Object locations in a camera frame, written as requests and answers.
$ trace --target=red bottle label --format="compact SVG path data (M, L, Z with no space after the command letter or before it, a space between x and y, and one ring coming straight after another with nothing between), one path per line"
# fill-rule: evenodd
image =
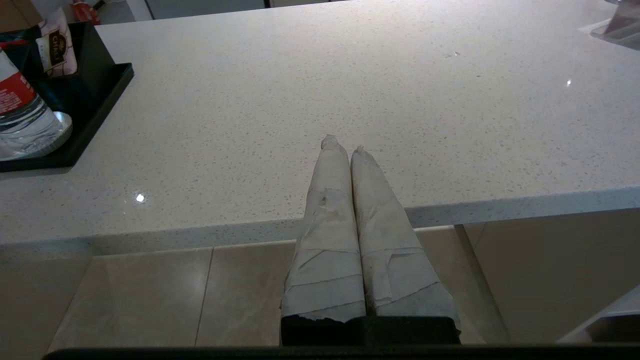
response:
M31 102L36 92L21 73L0 81L0 115L10 113Z
M27 79L0 50L0 115L29 104L35 97L36 92Z

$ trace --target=snack package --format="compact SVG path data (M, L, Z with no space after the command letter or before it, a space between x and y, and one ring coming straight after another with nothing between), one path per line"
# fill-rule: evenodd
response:
M460 329L453 298L442 286L382 169L362 147L351 156L351 178L367 312L446 316Z
M42 37L36 39L36 43L44 72L51 78L75 73L76 54L62 8L51 13L38 27Z
M100 25L100 18L98 12L86 3L84 0L74 0L71 4L71 10L74 11L74 17L76 21L90 21L94 26Z
M285 281L282 317L346 322L366 315L347 152L332 135L321 145Z

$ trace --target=cabinet door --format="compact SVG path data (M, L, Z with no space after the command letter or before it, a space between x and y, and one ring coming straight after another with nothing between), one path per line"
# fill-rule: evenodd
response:
M640 209L488 222L479 237L515 342L557 341L640 284Z

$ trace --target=packaged snack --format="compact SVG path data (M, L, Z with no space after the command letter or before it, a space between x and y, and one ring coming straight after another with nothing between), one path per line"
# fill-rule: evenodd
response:
M71 4L71 9L74 11L76 21L90 21L94 26L100 25L98 12L86 1L74 0L74 3Z
M77 71L71 32L62 8L38 24L42 37L36 39L44 72L49 77L73 74Z

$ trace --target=floor tile grout line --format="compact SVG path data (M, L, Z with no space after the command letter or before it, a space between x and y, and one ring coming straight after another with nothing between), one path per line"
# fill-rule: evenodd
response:
M211 276L211 263L213 262L213 252L215 247L211 248L211 257L209 258L209 266L207 267L207 280L204 283L204 294L202 294L202 305L200 306L200 317L198 318L198 328L196 329L196 338L193 341L195 347L198 343L198 335L200 334L200 323L202 322L202 313L204 312L204 300L207 298L207 288L209 287L209 276Z
M498 304L495 302L495 297L493 296L491 288L489 287L489 283L484 277L484 272L482 270L482 267L480 266L480 262L478 262L478 259L476 257L476 251L471 245L471 241L469 241L467 231L465 230L464 225L454 225L454 230L458 235L458 242L462 246L462 251L467 260L467 263L472 269L472 275L476 280L476 284L481 288L482 292L485 293L489 297L489 299L491 299L490 305L499 320L498 325L500 327L500 332L502 333L501 336L505 337L506 343L510 343L511 335L507 330L506 324L504 323L504 319L502 318L502 313L498 308Z
M474 249L480 244L480 240L482 240L482 236L484 235L484 230L486 229L486 226L488 224L489 224L488 222L485 222L484 225L482 226L482 229L480 230L480 234L478 235L478 239L476 240L476 243L472 244Z
M84 282L84 278L86 277L86 273L89 271L89 267L91 266L91 263L93 263L93 259L94 258L95 258L95 256L91 256L89 258L89 261L86 262L86 266L84 267L84 273L82 274L82 278L80 278L80 281L78 282L78 286L76 287L76 292L74 293L74 296L71 297L71 300L67 304L67 308L65 309L65 313L62 314L62 317L60 318L60 321L58 322L58 326L56 327L56 331L54 331L53 335L51 336L51 341L49 341L49 344L47 345L47 349L44 350L43 356L49 353L49 349L51 348L51 345L53 345L53 341L56 339L56 335L58 335L58 331L60 330L60 326L62 326L62 322L65 321L65 317L67 317L67 313L69 312L69 309L71 308L71 304L74 303L74 300L76 299L76 296L78 295L78 290L80 290L80 286Z

